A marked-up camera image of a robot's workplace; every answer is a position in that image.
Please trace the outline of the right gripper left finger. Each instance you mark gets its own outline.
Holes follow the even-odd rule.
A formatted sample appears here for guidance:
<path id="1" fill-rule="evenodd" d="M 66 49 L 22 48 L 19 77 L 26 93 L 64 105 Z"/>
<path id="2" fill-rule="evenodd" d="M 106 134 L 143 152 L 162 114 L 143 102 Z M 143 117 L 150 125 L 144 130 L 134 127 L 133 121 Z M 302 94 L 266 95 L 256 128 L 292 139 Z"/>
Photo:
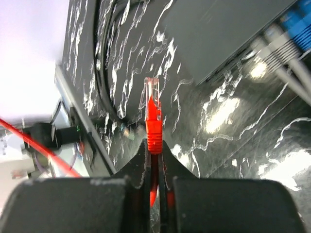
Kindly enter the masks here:
<path id="1" fill-rule="evenodd" d="M 123 208 L 122 233 L 149 233 L 151 155 L 147 140 L 143 139 L 137 153 L 114 177 L 126 180 L 126 198 Z"/>

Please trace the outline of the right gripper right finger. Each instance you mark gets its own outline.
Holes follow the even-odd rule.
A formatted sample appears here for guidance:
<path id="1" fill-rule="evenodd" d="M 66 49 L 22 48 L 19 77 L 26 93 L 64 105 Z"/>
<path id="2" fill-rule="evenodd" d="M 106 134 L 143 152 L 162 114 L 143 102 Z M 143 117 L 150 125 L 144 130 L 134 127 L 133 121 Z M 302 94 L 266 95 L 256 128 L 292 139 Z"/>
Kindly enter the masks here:
<path id="1" fill-rule="evenodd" d="M 175 233 L 176 213 L 173 180 L 175 177 L 196 178 L 172 154 L 169 146 L 163 141 L 162 153 L 158 156 L 158 196 L 160 203 L 160 232 Z"/>

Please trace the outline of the black network switch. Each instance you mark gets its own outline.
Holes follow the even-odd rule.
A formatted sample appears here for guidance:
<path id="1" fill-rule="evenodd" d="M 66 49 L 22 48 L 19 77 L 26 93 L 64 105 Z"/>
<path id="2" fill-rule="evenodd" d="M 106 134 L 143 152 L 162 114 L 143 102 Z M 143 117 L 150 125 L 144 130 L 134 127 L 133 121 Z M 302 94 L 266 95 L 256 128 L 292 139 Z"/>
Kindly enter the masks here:
<path id="1" fill-rule="evenodd" d="M 293 0 L 174 0 L 161 26 L 195 84 L 230 63 Z"/>

